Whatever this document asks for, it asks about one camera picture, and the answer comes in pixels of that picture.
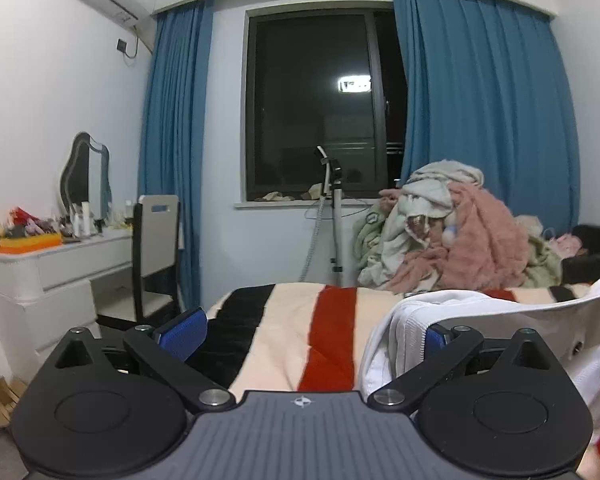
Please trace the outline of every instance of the vanity table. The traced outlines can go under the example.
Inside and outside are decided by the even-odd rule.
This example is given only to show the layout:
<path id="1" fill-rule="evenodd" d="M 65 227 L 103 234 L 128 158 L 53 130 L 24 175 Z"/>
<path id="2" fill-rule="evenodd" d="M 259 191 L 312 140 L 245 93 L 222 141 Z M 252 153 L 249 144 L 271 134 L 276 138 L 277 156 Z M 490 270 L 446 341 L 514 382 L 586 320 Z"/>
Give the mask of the vanity table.
<path id="1" fill-rule="evenodd" d="M 72 244 L 0 254 L 0 341 L 14 375 L 30 381 L 73 326 L 100 337 L 96 284 L 106 288 L 107 280 L 129 270 L 131 254 L 130 229 L 104 229 Z"/>

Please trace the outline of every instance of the orange tray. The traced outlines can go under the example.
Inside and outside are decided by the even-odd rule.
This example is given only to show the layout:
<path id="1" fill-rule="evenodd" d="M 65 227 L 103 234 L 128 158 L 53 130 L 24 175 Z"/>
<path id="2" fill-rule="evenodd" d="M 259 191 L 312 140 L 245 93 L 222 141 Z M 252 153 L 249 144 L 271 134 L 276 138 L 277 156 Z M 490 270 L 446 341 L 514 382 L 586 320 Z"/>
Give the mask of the orange tray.
<path id="1" fill-rule="evenodd" d="M 0 253 L 23 254 L 62 245 L 60 233 L 30 236 L 27 238 L 0 238 Z"/>

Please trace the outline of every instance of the pink blanket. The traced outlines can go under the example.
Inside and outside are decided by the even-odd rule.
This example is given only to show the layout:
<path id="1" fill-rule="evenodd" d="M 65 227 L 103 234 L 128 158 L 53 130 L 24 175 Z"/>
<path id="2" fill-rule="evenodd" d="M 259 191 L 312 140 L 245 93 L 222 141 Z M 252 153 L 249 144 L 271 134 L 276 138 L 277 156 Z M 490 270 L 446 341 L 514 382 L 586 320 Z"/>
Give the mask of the pink blanket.
<path id="1" fill-rule="evenodd" d="M 436 288 L 504 288 L 519 286 L 527 261 L 527 235 L 509 209 L 488 191 L 472 184 L 449 183 L 456 207 L 456 240 L 442 246 L 442 224 L 434 222 L 427 249 L 411 251 L 387 284 L 409 292 L 437 272 Z"/>

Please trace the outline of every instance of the chair seat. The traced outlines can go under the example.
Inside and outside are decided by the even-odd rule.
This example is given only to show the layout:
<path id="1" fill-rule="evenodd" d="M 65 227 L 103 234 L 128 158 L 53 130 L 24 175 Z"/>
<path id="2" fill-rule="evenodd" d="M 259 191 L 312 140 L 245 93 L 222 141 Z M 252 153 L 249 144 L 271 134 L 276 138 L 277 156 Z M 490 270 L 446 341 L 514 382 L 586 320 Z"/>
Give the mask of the chair seat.
<path id="1" fill-rule="evenodd" d="M 142 292 L 144 316 L 148 317 L 154 314 L 172 301 L 171 296 L 167 294 L 157 294 L 144 290 Z M 96 311 L 100 316 L 136 321 L 133 291 L 130 288 L 120 287 L 110 294 L 102 295 L 97 299 Z"/>

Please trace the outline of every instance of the mirror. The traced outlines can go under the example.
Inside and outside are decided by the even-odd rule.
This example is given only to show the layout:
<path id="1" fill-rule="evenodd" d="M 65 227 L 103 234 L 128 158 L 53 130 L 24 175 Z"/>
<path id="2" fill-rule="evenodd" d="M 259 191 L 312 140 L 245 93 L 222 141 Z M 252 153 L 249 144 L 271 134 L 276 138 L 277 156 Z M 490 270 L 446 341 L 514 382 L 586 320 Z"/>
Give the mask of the mirror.
<path id="1" fill-rule="evenodd" d="M 60 199 L 68 215 L 73 213 L 72 204 L 82 202 L 89 202 L 96 220 L 109 213 L 109 150 L 87 132 L 75 136 L 60 177 Z"/>

